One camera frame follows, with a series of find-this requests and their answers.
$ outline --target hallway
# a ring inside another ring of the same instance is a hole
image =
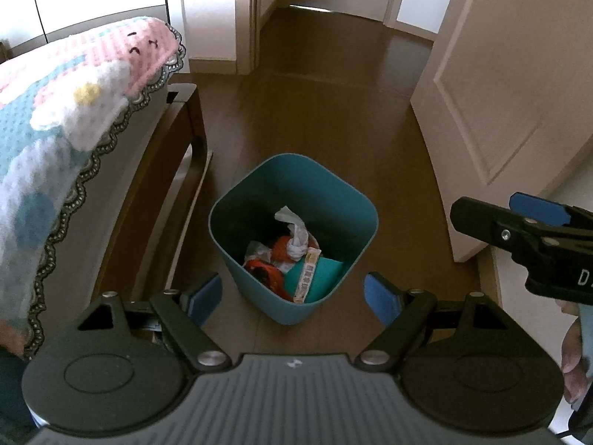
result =
[[[205,331],[241,352],[355,355],[382,325],[364,302],[373,270],[404,290],[459,300],[479,287],[474,260],[454,263],[431,162],[409,104],[432,43],[379,22],[278,9],[262,31],[260,66],[249,76],[189,75],[201,94],[213,150],[173,287],[201,269],[223,278],[222,304]],[[378,234],[342,286],[303,323],[281,326],[237,291],[208,233],[215,200],[266,158],[312,157],[377,207]]]

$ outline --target lace trim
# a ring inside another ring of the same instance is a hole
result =
[[[78,174],[74,185],[64,201],[60,215],[45,241],[42,258],[37,267],[37,275],[33,286],[33,296],[31,306],[29,307],[29,315],[27,317],[29,323],[29,341],[25,346],[25,356],[28,359],[35,356],[45,340],[43,328],[39,321],[39,314],[47,309],[43,292],[43,281],[56,269],[55,245],[61,243],[66,237],[70,217],[82,207],[87,199],[87,190],[84,187],[84,184],[99,173],[99,169],[101,168],[101,157],[113,152],[117,145],[117,136],[126,130],[132,114],[145,108],[150,103],[150,94],[163,88],[167,84],[169,77],[183,67],[183,58],[186,55],[186,49],[181,43],[181,34],[172,26],[167,26],[175,35],[177,42],[179,42],[179,49],[171,56],[171,59],[161,67],[161,72],[155,75],[152,81],[140,91],[140,94],[130,101],[127,109],[119,115],[109,131],[106,132],[99,141],[99,144],[97,144],[91,153],[87,163]]]

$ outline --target cartoon face on blanket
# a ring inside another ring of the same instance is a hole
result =
[[[140,17],[0,65],[0,320],[25,328],[43,245],[76,176],[178,48],[165,23]]]

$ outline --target gray ribbed panel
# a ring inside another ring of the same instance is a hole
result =
[[[558,445],[547,430],[512,438],[467,436],[431,422],[387,374],[343,355],[246,355],[227,373],[201,376],[174,413],[141,431],[85,439],[41,431],[30,445]]]

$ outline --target yellow spot on blanket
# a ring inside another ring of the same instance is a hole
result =
[[[80,105],[93,105],[101,94],[101,87],[96,83],[85,83],[74,90],[74,101]]]

